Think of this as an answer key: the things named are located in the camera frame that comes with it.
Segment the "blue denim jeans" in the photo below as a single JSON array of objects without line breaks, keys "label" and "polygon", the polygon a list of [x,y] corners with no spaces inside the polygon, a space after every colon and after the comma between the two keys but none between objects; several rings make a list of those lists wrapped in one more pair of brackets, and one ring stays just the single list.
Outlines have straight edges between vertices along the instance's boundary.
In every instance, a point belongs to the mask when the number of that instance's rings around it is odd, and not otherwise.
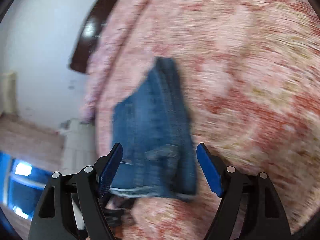
[{"label": "blue denim jeans", "polygon": [[173,59],[155,59],[138,89],[115,106],[112,125],[112,141],[123,147],[113,194],[185,202],[196,196],[195,149]]}]

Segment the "white bedside cabinet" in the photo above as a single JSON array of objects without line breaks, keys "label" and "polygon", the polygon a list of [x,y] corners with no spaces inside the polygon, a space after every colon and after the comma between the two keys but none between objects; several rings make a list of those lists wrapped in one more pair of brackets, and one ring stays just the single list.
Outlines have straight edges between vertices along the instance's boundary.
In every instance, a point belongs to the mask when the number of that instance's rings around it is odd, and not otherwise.
[{"label": "white bedside cabinet", "polygon": [[75,174],[86,166],[93,166],[97,159],[95,146],[95,126],[79,119],[66,122],[67,128],[61,131],[65,137],[60,172]]}]

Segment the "beige curtain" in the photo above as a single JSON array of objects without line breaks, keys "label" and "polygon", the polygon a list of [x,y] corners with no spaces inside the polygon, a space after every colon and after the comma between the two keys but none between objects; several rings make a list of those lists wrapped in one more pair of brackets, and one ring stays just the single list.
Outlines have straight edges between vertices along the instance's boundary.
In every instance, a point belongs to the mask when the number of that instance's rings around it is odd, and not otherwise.
[{"label": "beige curtain", "polygon": [[16,72],[1,74],[1,114],[18,116],[16,82]]}]

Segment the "pink floral duvet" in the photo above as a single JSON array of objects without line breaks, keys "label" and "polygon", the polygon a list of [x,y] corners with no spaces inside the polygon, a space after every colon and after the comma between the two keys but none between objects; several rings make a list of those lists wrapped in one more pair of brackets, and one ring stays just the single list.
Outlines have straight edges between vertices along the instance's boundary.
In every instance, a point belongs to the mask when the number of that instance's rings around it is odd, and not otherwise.
[{"label": "pink floral duvet", "polygon": [[86,92],[80,120],[94,119],[103,85],[120,49],[149,0],[117,0],[103,27],[95,51],[89,57]]}]

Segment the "red paisley bedspread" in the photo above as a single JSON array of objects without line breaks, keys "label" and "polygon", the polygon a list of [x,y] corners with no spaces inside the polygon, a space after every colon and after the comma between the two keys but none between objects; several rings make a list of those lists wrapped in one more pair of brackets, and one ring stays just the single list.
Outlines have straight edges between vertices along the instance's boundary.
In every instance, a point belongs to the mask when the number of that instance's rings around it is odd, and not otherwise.
[{"label": "red paisley bedspread", "polygon": [[177,62],[191,136],[242,172],[265,171],[290,229],[319,209],[319,18],[307,0],[149,0],[97,104],[99,155],[114,106],[157,56]]}]

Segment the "window with blue light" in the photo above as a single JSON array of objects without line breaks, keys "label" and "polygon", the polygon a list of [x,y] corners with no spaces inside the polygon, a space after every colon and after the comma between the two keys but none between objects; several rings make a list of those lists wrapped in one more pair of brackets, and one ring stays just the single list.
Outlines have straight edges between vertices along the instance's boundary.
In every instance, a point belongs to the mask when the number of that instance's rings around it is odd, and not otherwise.
[{"label": "window with blue light", "polygon": [[21,218],[32,220],[51,173],[1,153],[1,204]]}]

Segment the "dark wooden headboard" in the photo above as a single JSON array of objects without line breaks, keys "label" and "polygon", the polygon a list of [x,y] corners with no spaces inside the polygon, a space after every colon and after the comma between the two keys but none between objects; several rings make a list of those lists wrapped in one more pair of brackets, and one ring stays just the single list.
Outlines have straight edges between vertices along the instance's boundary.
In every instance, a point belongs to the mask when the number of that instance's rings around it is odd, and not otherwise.
[{"label": "dark wooden headboard", "polygon": [[117,0],[97,0],[80,29],[69,68],[85,74],[88,59],[95,51],[99,35]]}]

